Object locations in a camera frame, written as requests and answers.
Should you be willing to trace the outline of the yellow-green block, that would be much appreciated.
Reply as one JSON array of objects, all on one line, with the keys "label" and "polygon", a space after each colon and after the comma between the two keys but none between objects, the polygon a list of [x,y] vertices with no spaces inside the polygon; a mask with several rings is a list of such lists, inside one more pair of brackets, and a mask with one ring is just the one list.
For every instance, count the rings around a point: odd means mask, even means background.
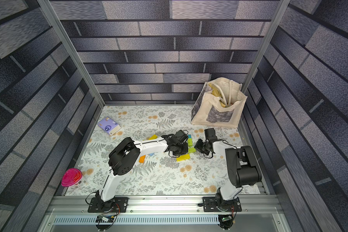
[{"label": "yellow-green block", "polygon": [[176,158],[177,162],[184,161],[184,160],[189,160],[189,159],[190,159],[190,155],[189,154],[181,155],[178,158]]}]

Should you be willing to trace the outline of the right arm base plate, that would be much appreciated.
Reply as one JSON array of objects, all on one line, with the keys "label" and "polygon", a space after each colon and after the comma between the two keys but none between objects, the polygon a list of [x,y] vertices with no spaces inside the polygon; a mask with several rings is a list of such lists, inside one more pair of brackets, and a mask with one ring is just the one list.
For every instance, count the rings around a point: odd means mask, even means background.
[{"label": "right arm base plate", "polygon": [[239,198],[236,197],[233,200],[223,201],[217,200],[213,197],[203,197],[203,202],[200,203],[204,212],[241,212],[242,207]]}]

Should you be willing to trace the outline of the small yellow block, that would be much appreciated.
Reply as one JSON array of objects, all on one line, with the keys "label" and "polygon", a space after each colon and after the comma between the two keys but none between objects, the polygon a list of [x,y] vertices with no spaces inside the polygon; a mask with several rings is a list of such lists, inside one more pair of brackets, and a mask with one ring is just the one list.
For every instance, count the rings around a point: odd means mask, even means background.
[{"label": "small yellow block", "polygon": [[157,138],[158,138],[157,135],[153,135],[153,136],[151,136],[151,137],[149,138],[149,140],[154,140],[154,139],[157,139]]}]

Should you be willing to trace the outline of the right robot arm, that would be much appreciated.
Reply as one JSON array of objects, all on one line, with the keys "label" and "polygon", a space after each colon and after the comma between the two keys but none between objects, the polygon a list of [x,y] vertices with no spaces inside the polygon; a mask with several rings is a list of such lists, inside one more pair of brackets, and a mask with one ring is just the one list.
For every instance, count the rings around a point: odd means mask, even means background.
[{"label": "right robot arm", "polygon": [[207,159],[217,155],[226,160],[228,181],[215,194],[218,208],[231,207],[244,186],[252,186],[262,180],[262,171],[253,149],[250,146],[238,148],[218,139],[214,128],[205,129],[205,140],[198,140],[195,149]]}]

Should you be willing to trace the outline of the lime green short block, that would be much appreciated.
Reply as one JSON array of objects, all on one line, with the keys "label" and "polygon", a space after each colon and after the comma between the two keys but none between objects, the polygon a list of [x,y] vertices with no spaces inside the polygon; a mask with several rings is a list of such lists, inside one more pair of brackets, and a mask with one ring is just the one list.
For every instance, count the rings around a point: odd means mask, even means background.
[{"label": "lime green short block", "polygon": [[192,147],[192,146],[193,146],[193,142],[192,142],[192,139],[191,139],[191,138],[188,139],[188,145],[189,145],[189,147]]}]

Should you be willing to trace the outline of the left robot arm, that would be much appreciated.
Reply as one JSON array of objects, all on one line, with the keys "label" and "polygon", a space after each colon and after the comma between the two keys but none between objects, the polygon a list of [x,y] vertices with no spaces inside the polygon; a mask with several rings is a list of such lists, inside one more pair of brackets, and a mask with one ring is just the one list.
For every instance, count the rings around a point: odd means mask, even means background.
[{"label": "left robot arm", "polygon": [[116,195],[121,177],[134,167],[137,160],[151,153],[168,153],[171,158],[178,158],[188,153],[188,134],[179,130],[175,134],[162,135],[156,139],[134,141],[130,137],[114,148],[109,154],[110,170],[104,185],[96,193],[96,198],[105,203]]}]

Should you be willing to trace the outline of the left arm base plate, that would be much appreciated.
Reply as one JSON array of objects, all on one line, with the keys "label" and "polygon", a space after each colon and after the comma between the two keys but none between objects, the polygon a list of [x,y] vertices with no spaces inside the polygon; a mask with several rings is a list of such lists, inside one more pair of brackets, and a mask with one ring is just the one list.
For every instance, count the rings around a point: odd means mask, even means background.
[{"label": "left arm base plate", "polygon": [[114,197],[112,200],[107,202],[103,202],[97,197],[93,197],[88,207],[88,213],[125,213],[128,201],[128,197]]}]

